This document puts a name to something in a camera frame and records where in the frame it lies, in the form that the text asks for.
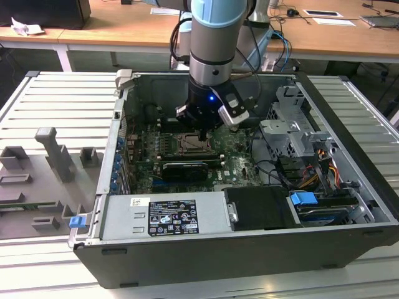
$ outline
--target sticker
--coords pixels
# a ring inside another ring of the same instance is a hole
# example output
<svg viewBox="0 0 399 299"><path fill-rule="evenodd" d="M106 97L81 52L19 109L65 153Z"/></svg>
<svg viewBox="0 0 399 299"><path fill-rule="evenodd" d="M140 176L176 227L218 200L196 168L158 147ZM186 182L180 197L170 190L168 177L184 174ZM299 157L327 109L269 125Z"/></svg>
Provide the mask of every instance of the sticker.
<svg viewBox="0 0 399 299"><path fill-rule="evenodd" d="M152 237L200 232L195 200L148 201L148 222Z"/></svg>
<svg viewBox="0 0 399 299"><path fill-rule="evenodd" d="M148 207L150 197L134 197L130 200L131 207Z"/></svg>

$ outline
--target paper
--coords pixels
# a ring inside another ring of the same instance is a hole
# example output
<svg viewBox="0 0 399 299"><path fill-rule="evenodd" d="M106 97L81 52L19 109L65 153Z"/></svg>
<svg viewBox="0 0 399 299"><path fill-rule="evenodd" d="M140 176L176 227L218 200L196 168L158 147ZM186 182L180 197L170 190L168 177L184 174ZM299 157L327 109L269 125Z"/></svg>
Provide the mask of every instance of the paper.
<svg viewBox="0 0 399 299"><path fill-rule="evenodd" d="M11 29L17 32L20 36L44 33L44 30L42 29L42 27L40 27L40 25L26 25L16 21L13 17L11 18L11 20Z"/></svg>
<svg viewBox="0 0 399 299"><path fill-rule="evenodd" d="M177 9L168 9L168 8L151 8L151 14L161 14L166 16L178 16L180 11Z"/></svg>
<svg viewBox="0 0 399 299"><path fill-rule="evenodd" d="M313 20L319 25L338 25L338 26L356 26L354 23L348 20L340 20L340 19L320 19L318 17L314 17Z"/></svg>

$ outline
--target motherboard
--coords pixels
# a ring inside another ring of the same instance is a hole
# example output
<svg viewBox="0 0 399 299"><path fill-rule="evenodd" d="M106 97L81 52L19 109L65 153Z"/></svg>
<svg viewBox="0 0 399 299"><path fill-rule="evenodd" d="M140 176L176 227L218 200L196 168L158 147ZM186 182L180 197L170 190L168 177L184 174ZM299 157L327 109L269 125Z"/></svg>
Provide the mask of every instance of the motherboard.
<svg viewBox="0 0 399 299"><path fill-rule="evenodd" d="M223 127L199 141L158 125L127 135L132 194L222 191L262 185L249 154L249 129Z"/></svg>

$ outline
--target computer case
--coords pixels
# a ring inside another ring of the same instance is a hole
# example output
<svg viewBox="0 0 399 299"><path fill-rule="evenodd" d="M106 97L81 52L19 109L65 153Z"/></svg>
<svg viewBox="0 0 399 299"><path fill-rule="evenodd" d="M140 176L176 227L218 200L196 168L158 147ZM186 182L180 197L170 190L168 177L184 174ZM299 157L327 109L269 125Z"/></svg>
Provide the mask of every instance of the computer case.
<svg viewBox="0 0 399 299"><path fill-rule="evenodd" d="M89 0L0 0L0 25L11 18L24 24L43 27L81 29L90 17Z"/></svg>

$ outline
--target white paper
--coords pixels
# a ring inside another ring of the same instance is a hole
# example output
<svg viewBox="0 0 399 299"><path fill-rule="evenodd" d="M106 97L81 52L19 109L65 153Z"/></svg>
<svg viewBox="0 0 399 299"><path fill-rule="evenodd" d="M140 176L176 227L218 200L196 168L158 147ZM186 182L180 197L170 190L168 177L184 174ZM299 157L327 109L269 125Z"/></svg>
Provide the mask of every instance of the white paper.
<svg viewBox="0 0 399 299"><path fill-rule="evenodd" d="M42 29L42 27L40 27L40 25L26 25L16 21L13 17L11 18L11 20L11 29L21 36L44 33L44 30Z"/></svg>
<svg viewBox="0 0 399 299"><path fill-rule="evenodd" d="M177 9L168 9L168 8L151 8L151 14L161 14L166 16L178 16L180 11Z"/></svg>
<svg viewBox="0 0 399 299"><path fill-rule="evenodd" d="M151 198L150 197L133 197L130 200L131 207L148 207L150 204Z"/></svg>
<svg viewBox="0 0 399 299"><path fill-rule="evenodd" d="M338 25L338 26L356 26L354 23L348 20L340 20L340 19L320 19L318 17L314 17L313 20L319 25Z"/></svg>

